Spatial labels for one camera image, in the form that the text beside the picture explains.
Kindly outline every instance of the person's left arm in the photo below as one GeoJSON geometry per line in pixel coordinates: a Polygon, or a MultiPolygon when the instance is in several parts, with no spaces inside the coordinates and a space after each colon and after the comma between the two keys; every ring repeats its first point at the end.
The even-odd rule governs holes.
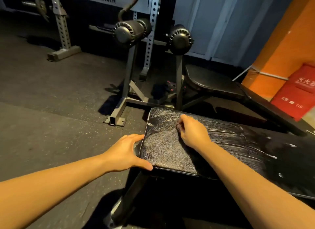
{"type": "Polygon", "coordinates": [[[133,153],[144,135],[125,135],[103,154],[0,182],[0,228],[20,229],[94,179],[130,167],[152,170],[133,153]]]}

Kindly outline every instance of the wall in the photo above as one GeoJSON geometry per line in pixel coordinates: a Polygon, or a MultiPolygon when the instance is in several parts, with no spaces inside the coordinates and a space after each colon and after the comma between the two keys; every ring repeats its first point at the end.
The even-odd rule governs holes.
{"type": "MultiPolygon", "coordinates": [[[[293,0],[253,63],[258,70],[289,77],[304,62],[315,60],[315,0],[293,0]]],[[[272,98],[284,80],[249,72],[243,84],[272,98]]]]}

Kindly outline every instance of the forearm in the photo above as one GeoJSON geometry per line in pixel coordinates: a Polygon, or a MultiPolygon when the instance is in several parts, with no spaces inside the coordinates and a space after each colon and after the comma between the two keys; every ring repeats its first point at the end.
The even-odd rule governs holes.
{"type": "Polygon", "coordinates": [[[315,211],[213,142],[199,153],[225,184],[254,228],[315,228],[315,211]]]}
{"type": "Polygon", "coordinates": [[[1,182],[0,228],[27,226],[82,186],[111,170],[110,162],[95,156],[1,182]]]}

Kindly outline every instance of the perforated metal upright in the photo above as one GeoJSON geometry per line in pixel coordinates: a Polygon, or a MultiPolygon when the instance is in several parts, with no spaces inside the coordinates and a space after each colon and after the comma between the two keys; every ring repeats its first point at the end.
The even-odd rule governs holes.
{"type": "Polygon", "coordinates": [[[152,0],[151,14],[150,14],[150,23],[152,25],[152,31],[147,37],[146,55],[144,59],[144,66],[139,76],[140,81],[146,81],[148,71],[151,66],[151,54],[152,54],[152,48],[153,48],[155,26],[157,23],[157,16],[159,14],[159,10],[160,10],[160,0],[152,0]]]}
{"type": "Polygon", "coordinates": [[[47,56],[49,61],[56,62],[81,52],[81,48],[79,46],[71,46],[66,20],[67,13],[65,9],[62,7],[60,0],[51,1],[53,3],[52,10],[56,16],[56,22],[58,26],[62,48],[58,51],[47,54],[47,56]]]}

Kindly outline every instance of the hand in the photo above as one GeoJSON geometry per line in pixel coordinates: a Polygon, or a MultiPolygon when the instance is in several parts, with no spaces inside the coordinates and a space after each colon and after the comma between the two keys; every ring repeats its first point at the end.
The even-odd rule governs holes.
{"type": "Polygon", "coordinates": [[[211,143],[206,127],[190,116],[183,114],[176,127],[184,143],[196,151],[211,143]]]}
{"type": "Polygon", "coordinates": [[[131,167],[141,167],[151,171],[152,165],[134,155],[134,144],[143,139],[144,135],[131,134],[122,136],[112,147],[101,154],[111,164],[113,171],[123,171],[131,167]]]}

